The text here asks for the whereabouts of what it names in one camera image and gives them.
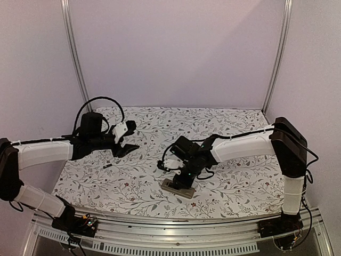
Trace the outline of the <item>white remote control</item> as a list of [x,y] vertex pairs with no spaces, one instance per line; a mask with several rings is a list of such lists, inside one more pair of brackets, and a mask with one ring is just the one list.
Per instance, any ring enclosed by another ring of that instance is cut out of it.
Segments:
[[161,184],[161,189],[165,190],[167,192],[173,193],[177,196],[181,196],[187,199],[192,199],[194,196],[195,189],[179,189],[176,188],[173,181],[170,179],[165,179],[163,183]]

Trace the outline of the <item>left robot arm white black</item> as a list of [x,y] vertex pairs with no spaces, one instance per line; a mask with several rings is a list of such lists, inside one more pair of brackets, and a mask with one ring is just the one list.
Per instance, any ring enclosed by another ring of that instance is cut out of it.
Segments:
[[67,231],[75,231],[79,227],[75,208],[62,198],[25,185],[19,172],[45,163],[79,160],[97,150],[111,150],[114,157],[122,158],[138,149],[137,145],[122,145],[124,137],[136,130],[135,121],[121,121],[103,130],[104,122],[100,113],[85,113],[71,135],[25,142],[2,138],[1,200],[48,213]]

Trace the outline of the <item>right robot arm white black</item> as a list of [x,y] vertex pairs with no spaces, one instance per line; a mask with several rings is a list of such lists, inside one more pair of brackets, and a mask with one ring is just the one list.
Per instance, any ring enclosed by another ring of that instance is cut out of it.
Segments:
[[275,227],[286,233],[296,224],[301,206],[304,177],[307,169],[307,140],[284,117],[276,118],[269,127],[233,136],[213,134],[201,144],[179,137],[171,153],[183,161],[180,173],[173,177],[176,189],[190,189],[193,181],[205,168],[235,158],[258,155],[276,156],[285,179],[281,217]]

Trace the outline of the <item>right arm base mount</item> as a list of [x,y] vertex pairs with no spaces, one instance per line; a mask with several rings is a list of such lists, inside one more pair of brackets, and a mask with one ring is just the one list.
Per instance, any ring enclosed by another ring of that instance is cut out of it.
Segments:
[[257,223],[257,232],[261,238],[281,235],[302,228],[303,223],[299,213],[296,215],[288,215],[282,212],[279,217],[261,220]]

